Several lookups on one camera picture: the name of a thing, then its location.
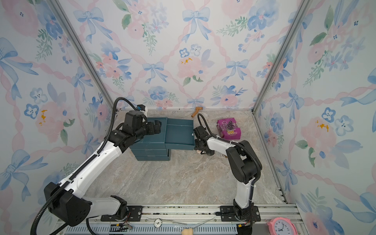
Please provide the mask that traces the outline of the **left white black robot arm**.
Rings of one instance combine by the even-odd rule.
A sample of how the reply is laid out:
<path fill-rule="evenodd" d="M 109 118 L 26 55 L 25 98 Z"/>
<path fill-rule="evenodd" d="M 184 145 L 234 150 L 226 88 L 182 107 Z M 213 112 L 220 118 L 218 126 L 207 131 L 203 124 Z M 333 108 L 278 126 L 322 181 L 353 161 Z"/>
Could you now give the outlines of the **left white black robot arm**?
<path fill-rule="evenodd" d="M 149 121 L 145 111 L 131 110 L 117 128 L 110 125 L 101 146 L 77 170 L 59 183 L 49 183 L 45 189 L 48 210 L 74 227 L 86 219 L 108 215 L 117 221 L 127 218 L 127 202 L 118 197 L 88 198 L 86 191 L 94 180 L 130 146 L 147 135 L 160 134 L 162 123 Z"/>

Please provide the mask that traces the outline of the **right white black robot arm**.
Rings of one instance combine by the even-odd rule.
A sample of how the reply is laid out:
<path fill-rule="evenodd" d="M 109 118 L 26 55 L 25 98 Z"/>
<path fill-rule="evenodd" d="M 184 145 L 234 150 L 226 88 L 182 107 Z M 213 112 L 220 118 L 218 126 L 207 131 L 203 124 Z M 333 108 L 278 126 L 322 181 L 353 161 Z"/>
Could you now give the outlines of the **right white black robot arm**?
<path fill-rule="evenodd" d="M 262 165 L 248 141 L 227 141 L 207 134 L 197 135 L 195 150 L 209 156 L 218 152 L 227 156 L 231 172 L 238 181 L 233 200 L 234 217 L 239 221 L 253 221 L 255 183 L 261 177 Z"/>

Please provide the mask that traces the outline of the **teal drawer cabinet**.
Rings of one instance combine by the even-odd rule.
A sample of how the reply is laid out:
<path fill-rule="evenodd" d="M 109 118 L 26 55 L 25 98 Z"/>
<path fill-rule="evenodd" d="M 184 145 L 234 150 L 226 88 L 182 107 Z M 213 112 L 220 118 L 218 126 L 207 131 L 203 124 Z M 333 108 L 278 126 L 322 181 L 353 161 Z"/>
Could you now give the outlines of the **teal drawer cabinet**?
<path fill-rule="evenodd" d="M 147 135 L 130 147 L 138 161 L 169 161 L 170 151 L 165 146 L 167 117 L 151 118 L 150 121 L 161 122 L 161 132 Z"/>

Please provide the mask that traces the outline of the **teal top drawer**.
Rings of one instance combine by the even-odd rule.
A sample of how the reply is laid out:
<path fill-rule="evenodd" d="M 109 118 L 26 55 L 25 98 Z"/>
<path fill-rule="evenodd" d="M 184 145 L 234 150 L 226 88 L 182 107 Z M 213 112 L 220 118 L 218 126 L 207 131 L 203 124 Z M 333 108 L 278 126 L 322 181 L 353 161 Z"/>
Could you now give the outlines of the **teal top drawer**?
<path fill-rule="evenodd" d="M 195 135 L 193 120 L 168 118 L 165 146 L 167 149 L 194 150 Z"/>

